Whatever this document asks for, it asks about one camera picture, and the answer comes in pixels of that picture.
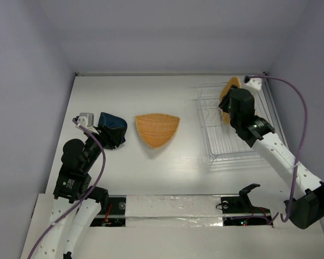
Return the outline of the blue triangular plate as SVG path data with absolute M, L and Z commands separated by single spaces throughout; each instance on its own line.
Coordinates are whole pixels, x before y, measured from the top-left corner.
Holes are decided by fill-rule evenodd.
M 118 136 L 117 139 L 120 140 L 120 144 L 126 142 L 127 122 L 123 118 L 102 112 L 99 117 L 98 127 L 105 127 L 108 130 L 114 131 Z

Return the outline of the triangular woven bamboo plate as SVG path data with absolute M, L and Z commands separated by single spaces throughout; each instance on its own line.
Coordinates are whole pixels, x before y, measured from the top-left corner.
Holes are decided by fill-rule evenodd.
M 135 116 L 135 124 L 142 141 L 150 148 L 161 148 L 176 134 L 180 118 L 162 113 Z

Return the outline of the round woven bamboo plate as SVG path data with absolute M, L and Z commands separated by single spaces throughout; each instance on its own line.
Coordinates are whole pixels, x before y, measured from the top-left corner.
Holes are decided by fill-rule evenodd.
M 230 90 L 230 88 L 232 87 L 232 85 L 236 86 L 237 88 L 241 88 L 241 81 L 239 77 L 232 77 L 226 84 L 226 86 L 224 87 L 224 89 L 222 90 L 221 94 L 220 94 L 220 102 L 222 102 L 224 96 L 228 93 L 228 91 Z M 222 116 L 222 121 L 224 124 L 229 125 L 230 124 L 230 116 L 228 113 L 225 113 L 221 110 L 221 116 Z

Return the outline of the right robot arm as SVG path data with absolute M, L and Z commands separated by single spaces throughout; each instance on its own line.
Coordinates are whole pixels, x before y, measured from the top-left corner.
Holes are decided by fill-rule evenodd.
M 232 84 L 223 90 L 219 108 L 229 115 L 238 137 L 269 163 L 290 190 L 268 190 L 254 183 L 238 197 L 238 206 L 245 212 L 255 207 L 268 208 L 306 229 L 324 217 L 324 181 L 295 161 L 272 125 L 255 114 L 254 105 L 249 90 Z

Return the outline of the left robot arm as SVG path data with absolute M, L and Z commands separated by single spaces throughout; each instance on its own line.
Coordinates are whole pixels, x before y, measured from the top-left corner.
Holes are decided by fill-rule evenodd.
M 92 221 L 110 210 L 107 189 L 92 186 L 89 171 L 105 149 L 124 142 L 126 127 L 96 127 L 82 142 L 71 139 L 63 147 L 49 231 L 39 244 L 35 258 L 75 258 Z

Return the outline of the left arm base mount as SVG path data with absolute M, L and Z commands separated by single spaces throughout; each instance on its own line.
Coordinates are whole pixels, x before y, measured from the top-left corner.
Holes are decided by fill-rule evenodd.
M 126 226 L 126 196 L 110 195 L 108 208 L 101 211 L 91 222 L 91 227 Z

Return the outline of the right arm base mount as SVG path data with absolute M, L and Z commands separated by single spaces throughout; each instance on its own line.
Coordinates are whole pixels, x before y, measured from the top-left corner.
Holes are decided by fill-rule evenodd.
M 254 207 L 239 196 L 224 196 L 216 205 L 222 212 L 224 226 L 267 226 L 272 220 L 269 209 Z

